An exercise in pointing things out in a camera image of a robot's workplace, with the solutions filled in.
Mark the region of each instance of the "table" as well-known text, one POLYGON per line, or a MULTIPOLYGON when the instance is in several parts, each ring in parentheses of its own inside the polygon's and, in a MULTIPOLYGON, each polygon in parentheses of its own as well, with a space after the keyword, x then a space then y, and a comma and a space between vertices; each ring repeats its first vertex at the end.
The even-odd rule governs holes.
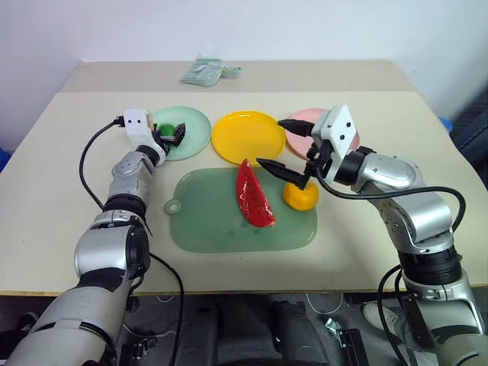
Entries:
MULTIPOLYGON (((277 119, 304 108, 347 104, 361 144, 420 166, 428 185, 446 185, 466 197, 455 234, 472 285, 488 284, 488 194, 447 131, 394 65, 365 62, 235 62, 240 80, 215 88, 181 85, 189 63, 87 63, 50 102, 0 174, 0 294, 56 295, 77 283, 76 243, 98 213, 83 190, 78 163, 88 139, 125 108, 186 105, 214 124, 238 110, 277 119)), ((131 149, 122 129, 92 146, 85 177, 104 200, 111 167, 131 149)), ((295 170, 303 160, 288 148, 278 158, 295 170)), ((321 191, 318 233, 301 249, 283 252, 198 254, 173 243, 164 203, 187 172, 229 167, 211 143, 196 156, 157 169, 147 220, 151 250, 174 266, 188 293, 260 291, 372 291, 398 263, 397 252, 372 205, 321 191)), ((453 213, 456 200, 446 196, 453 213)), ((177 291, 174 278, 153 262, 140 293, 177 291)))

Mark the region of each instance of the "red watermelon slice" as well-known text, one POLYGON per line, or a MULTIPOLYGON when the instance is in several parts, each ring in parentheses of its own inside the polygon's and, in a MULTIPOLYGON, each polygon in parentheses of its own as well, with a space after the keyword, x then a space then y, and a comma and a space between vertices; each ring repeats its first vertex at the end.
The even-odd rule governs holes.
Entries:
POLYGON ((237 203, 249 223, 257 227, 273 226, 276 223, 271 205, 248 159, 244 159, 239 168, 236 188, 237 203))

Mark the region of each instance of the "orange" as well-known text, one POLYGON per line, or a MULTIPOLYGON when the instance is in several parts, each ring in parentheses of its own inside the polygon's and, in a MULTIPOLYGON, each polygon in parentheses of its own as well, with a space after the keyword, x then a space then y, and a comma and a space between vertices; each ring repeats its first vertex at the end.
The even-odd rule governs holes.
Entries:
POLYGON ((297 211, 312 210, 319 201, 319 189, 315 183, 309 181, 303 191, 296 185, 287 183, 283 189, 284 201, 297 211))

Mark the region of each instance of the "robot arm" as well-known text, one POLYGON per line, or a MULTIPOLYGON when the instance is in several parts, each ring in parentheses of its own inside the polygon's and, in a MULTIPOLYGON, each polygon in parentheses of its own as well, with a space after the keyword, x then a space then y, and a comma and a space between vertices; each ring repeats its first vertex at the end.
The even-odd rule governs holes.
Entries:
POLYGON ((313 138, 306 168, 301 175, 279 162, 258 159, 263 168, 300 189, 316 177, 329 193, 370 201, 398 251, 409 294, 403 308, 414 339, 435 352, 440 365, 488 364, 488 337, 454 248, 453 228, 464 208, 453 225, 448 205, 434 191, 455 192, 464 202, 462 196, 450 188, 426 188, 414 162, 364 147, 351 151, 357 132, 345 105, 325 112, 315 125, 297 120, 279 124, 313 138), (358 194, 333 190, 333 181, 358 194))
POLYGON ((83 233, 75 250, 79 283, 59 295, 8 359, 8 365, 113 364, 127 298, 149 268, 146 207, 156 166, 185 135, 153 131, 145 110, 118 118, 135 151, 113 167, 103 212, 83 233))

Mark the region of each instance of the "black cable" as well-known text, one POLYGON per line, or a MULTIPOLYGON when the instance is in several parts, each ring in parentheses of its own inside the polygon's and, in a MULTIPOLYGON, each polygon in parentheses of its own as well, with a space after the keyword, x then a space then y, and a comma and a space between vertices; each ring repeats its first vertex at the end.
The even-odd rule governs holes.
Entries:
POLYGON ((185 289, 183 288, 183 282, 181 281, 181 277, 178 274, 178 272, 167 262, 163 261, 160 257, 158 257, 156 254, 150 253, 152 258, 154 258, 156 261, 164 265, 168 270, 170 270, 171 273, 176 277, 176 280, 178 281, 178 286, 180 287, 180 304, 179 304, 179 311, 178 311, 178 324, 176 326, 176 336, 175 336, 175 343, 173 344, 173 353, 171 356, 171 360, 169 362, 170 366, 175 366, 176 362, 176 354, 178 352, 178 344, 180 340, 180 333, 181 333, 181 322, 183 320, 183 305, 184 305, 184 296, 185 296, 185 289))
POLYGON ((141 284, 143 284, 143 281, 144 281, 144 274, 140 275, 138 282, 136 284, 133 284, 130 287, 129 296, 131 296, 133 294, 134 290, 136 290, 141 284))
POLYGON ((326 191, 328 191, 330 194, 336 197, 344 198, 346 200, 383 200, 385 198, 407 196, 411 194, 426 193, 426 192, 444 192, 444 193, 452 194, 459 201, 459 210, 457 211, 456 219, 452 224, 453 232, 456 231, 456 229, 459 227, 459 224, 463 220, 464 212, 466 211, 466 200, 464 199, 463 195, 459 191, 456 191, 453 188, 432 186, 432 187, 411 188, 403 191, 395 191, 395 192, 388 192, 388 193, 381 193, 381 194, 346 194, 340 191, 336 191, 334 188, 332 188, 327 184, 327 182, 324 180, 322 176, 322 170, 320 169, 320 167, 316 168, 315 173, 320 185, 322 185, 322 187, 326 191))
POLYGON ((90 189, 88 184, 86 183, 85 176, 83 173, 83 165, 85 164, 85 157, 86 153, 88 152, 88 149, 90 149, 90 146, 93 144, 93 142, 99 137, 100 135, 103 134, 106 130, 108 130, 110 127, 117 125, 117 122, 114 120, 113 122, 110 122, 107 126, 101 128, 93 137, 88 141, 86 144, 85 148, 83 149, 82 152, 82 157, 79 160, 79 179, 82 181, 83 187, 85 187, 85 190, 88 192, 91 198, 93 198, 93 201, 100 207, 101 210, 104 209, 104 205, 100 202, 98 197, 93 193, 93 191, 90 189))
POLYGON ((378 286, 377 306, 378 306, 378 312, 380 313, 381 325, 383 326, 384 332, 387 334, 387 338, 391 344, 391 348, 393 348, 393 350, 395 351, 395 354, 398 357, 398 360, 400 361, 401 365, 402 366, 408 366, 408 364, 405 361, 405 358, 402 355, 402 352, 400 352, 397 344, 395 343, 395 339, 393 338, 393 334, 391 334, 390 330, 388 329, 387 321, 384 318, 384 312, 383 312, 383 287, 384 287, 384 284, 388 280, 388 278, 390 278, 390 276, 393 273, 400 270, 401 268, 402 268, 401 265, 396 265, 395 267, 391 268, 383 276, 383 278, 381 278, 380 285, 378 286))
POLYGON ((400 306, 403 309, 402 294, 400 293, 400 280, 402 279, 402 271, 403 270, 400 269, 398 271, 398 274, 396 275, 396 278, 395 278, 395 295, 396 295, 396 298, 398 299, 400 306))

